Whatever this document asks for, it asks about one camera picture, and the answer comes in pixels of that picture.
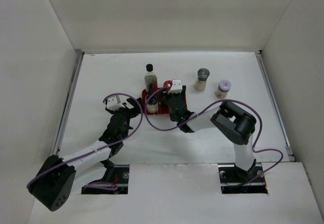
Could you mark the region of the white-capped spice jar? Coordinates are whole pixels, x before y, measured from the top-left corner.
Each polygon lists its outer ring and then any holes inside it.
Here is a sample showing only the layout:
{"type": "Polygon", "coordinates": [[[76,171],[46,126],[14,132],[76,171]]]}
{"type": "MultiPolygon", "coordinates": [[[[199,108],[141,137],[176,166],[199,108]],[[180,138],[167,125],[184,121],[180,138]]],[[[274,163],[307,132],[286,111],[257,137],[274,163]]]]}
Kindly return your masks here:
{"type": "Polygon", "coordinates": [[[229,80],[221,80],[218,84],[217,90],[215,91],[215,96],[219,99],[224,99],[227,97],[228,92],[231,89],[231,82],[229,80]]]}

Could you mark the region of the tall dark sauce bottle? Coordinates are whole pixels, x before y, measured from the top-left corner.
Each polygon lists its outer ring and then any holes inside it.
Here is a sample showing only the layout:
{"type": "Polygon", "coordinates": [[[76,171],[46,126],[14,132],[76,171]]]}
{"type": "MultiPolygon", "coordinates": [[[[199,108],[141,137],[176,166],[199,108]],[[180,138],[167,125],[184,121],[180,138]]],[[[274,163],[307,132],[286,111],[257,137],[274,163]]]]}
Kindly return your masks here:
{"type": "Polygon", "coordinates": [[[145,99],[147,100],[152,93],[157,91],[157,76],[153,72],[153,65],[147,64],[146,65],[146,74],[144,77],[145,82],[145,90],[146,90],[146,96],[145,99]]]}

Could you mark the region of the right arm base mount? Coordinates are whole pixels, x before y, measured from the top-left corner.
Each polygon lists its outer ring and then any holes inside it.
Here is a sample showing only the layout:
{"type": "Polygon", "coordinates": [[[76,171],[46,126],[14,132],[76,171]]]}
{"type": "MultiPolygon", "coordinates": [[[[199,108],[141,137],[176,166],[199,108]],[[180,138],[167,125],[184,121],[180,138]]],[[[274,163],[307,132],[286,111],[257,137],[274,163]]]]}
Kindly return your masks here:
{"type": "Polygon", "coordinates": [[[234,164],[218,165],[222,194],[268,194],[262,165],[256,163],[245,172],[234,164]]]}

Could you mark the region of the red lacquer tray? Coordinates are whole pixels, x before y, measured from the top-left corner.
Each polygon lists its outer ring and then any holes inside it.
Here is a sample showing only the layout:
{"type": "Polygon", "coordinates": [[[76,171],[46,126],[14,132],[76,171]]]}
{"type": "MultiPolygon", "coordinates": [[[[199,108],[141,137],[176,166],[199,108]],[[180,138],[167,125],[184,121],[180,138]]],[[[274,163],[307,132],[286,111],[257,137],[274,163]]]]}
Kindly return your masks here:
{"type": "MultiPolygon", "coordinates": [[[[183,103],[187,106],[186,102],[186,86],[182,86],[182,92],[180,94],[176,94],[181,96],[183,103]]],[[[149,101],[147,107],[145,108],[148,115],[169,115],[169,108],[167,105],[168,99],[168,90],[164,89],[160,91],[158,94],[153,96],[153,98],[149,101]]],[[[148,92],[146,89],[142,90],[142,105],[145,106],[146,99],[148,99],[148,92]]]]}

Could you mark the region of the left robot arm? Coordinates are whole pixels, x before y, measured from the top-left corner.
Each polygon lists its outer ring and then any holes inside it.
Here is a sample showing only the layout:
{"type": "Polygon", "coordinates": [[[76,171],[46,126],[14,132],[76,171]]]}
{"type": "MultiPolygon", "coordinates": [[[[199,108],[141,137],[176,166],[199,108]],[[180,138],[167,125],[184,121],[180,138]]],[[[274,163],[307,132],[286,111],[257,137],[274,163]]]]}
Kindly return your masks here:
{"type": "Polygon", "coordinates": [[[130,126],[130,121],[143,115],[140,98],[128,96],[127,103],[131,107],[122,103],[118,94],[106,97],[103,102],[111,118],[102,136],[76,153],[48,157],[26,186],[29,193],[50,211],[61,208],[84,171],[97,163],[108,161],[123,147],[124,140],[136,132],[130,126]]]}

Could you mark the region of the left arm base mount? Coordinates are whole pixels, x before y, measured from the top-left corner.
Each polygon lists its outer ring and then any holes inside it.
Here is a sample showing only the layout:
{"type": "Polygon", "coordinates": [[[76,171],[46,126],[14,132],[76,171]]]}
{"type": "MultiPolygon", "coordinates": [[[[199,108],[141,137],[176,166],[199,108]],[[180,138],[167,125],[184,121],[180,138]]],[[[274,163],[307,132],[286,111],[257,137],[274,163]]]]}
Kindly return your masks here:
{"type": "Polygon", "coordinates": [[[89,188],[82,187],[83,195],[126,195],[129,188],[130,166],[115,165],[110,160],[101,161],[98,165],[105,169],[103,174],[89,183],[100,187],[89,188]]]}

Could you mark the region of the black-capped white shaker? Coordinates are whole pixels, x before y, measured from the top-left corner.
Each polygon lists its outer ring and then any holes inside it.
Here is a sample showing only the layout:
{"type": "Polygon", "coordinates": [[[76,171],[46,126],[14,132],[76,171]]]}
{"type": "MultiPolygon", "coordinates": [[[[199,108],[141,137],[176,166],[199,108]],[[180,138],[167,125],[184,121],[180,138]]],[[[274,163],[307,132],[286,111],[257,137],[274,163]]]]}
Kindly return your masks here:
{"type": "Polygon", "coordinates": [[[150,95],[146,96],[147,106],[146,110],[149,114],[156,114],[158,112],[158,97],[155,95],[150,100],[148,99],[150,95]]]}

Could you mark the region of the grey-capped white shaker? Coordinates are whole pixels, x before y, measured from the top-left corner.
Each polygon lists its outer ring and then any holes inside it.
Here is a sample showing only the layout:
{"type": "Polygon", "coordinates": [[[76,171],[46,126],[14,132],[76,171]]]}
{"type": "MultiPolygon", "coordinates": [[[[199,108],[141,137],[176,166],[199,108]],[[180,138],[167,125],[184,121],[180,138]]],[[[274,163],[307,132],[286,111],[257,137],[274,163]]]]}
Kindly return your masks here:
{"type": "Polygon", "coordinates": [[[194,84],[195,90],[203,92],[207,86],[207,79],[210,76],[210,71],[207,68],[200,68],[197,71],[197,80],[194,84]]]}

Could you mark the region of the red-capped spice jar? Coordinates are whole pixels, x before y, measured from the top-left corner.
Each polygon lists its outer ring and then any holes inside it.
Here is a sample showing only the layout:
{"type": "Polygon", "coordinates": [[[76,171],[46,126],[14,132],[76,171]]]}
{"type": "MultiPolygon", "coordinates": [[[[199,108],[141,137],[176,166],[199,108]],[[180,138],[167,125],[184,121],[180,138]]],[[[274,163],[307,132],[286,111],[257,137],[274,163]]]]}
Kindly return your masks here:
{"type": "Polygon", "coordinates": [[[169,90],[172,87],[172,80],[167,80],[163,83],[163,87],[169,90]]]}

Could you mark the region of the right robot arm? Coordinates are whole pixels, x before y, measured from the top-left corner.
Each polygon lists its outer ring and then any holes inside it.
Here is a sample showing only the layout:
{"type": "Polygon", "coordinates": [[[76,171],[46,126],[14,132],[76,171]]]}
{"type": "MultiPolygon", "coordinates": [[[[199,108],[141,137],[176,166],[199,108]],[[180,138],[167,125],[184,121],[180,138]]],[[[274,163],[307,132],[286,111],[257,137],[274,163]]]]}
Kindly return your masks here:
{"type": "Polygon", "coordinates": [[[194,113],[187,109],[182,93],[169,93],[165,89],[161,96],[168,106],[170,120],[176,122],[182,132],[194,133],[202,129],[217,128],[233,143],[236,178],[244,182],[253,176],[256,164],[252,150],[252,135],[256,125],[253,115],[229,101],[202,114],[194,113]]]}

